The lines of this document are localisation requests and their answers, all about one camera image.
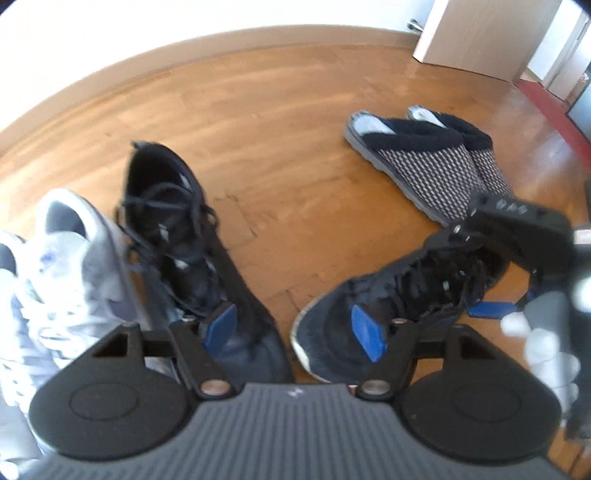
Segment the black sneaker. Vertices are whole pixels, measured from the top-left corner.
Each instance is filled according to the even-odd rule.
[[[122,202],[131,248],[159,269],[183,317],[204,319],[224,301],[236,306],[235,333],[215,358],[236,388],[293,382],[275,320],[218,238],[215,212],[188,165],[163,145],[133,146]]]
[[[421,250],[376,273],[351,278],[311,302],[296,318],[291,344],[317,379],[359,384],[372,360],[353,332],[357,307],[371,310],[376,320],[451,325],[499,280],[506,266],[480,243],[456,239],[444,229],[429,236]]]
[[[404,195],[443,226],[465,218],[474,190],[486,191],[462,135],[428,122],[354,113],[344,136]]]

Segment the shoelace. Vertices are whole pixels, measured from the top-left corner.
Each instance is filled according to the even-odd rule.
[[[51,351],[61,369],[94,345],[112,329],[111,319],[90,314],[92,308],[84,300],[84,292],[73,288],[59,302],[46,304],[30,283],[22,282],[19,299],[22,315],[28,319],[30,338]]]
[[[461,299],[482,297],[485,269],[475,254],[430,252],[387,282],[382,300],[396,317],[420,320]]]
[[[182,200],[173,203],[158,199],[166,194],[176,194]],[[148,209],[168,212],[165,220],[142,234],[127,226],[122,226],[121,209],[116,212],[116,217],[119,226],[132,240],[129,252],[135,251],[138,254],[140,264],[145,262],[161,267],[165,259],[168,258],[180,271],[200,270],[203,274],[203,281],[197,291],[193,292],[197,301],[188,302],[180,298],[168,283],[165,283],[165,287],[167,293],[184,310],[185,314],[197,318],[207,317],[224,299],[218,273],[207,259],[204,231],[200,223],[202,215],[207,215],[210,223],[217,227],[215,211],[204,202],[196,199],[191,191],[168,182],[153,185],[140,197],[128,197],[122,207],[129,209],[136,219],[142,218]],[[190,243],[191,248],[181,252],[180,245],[183,242]]]
[[[5,401],[27,413],[37,390],[58,370],[49,352],[35,345],[27,321],[7,312],[2,322],[0,384]]]

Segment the baseboard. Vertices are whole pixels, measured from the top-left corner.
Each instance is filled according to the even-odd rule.
[[[90,98],[149,74],[237,51],[291,45],[378,45],[413,49],[418,35],[339,25],[288,25],[207,35],[142,53],[66,87],[0,131],[0,155],[57,115]]]

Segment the door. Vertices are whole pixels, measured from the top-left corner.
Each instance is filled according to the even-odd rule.
[[[512,81],[525,70],[561,0],[436,0],[413,56]]]
[[[574,0],[562,0],[550,28],[527,64],[544,87],[548,88],[561,65],[577,43],[588,19]]]
[[[587,23],[586,30],[584,30],[571,55],[564,61],[560,70],[548,85],[548,91],[561,100],[566,100],[577,85],[581,75],[589,67],[589,63],[591,63],[591,28]]]

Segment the ribbed rubber platform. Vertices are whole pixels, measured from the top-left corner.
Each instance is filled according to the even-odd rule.
[[[477,466],[428,450],[385,404],[345,385],[249,384],[203,404],[143,455],[106,463],[49,456],[25,480],[558,480],[549,461]]]

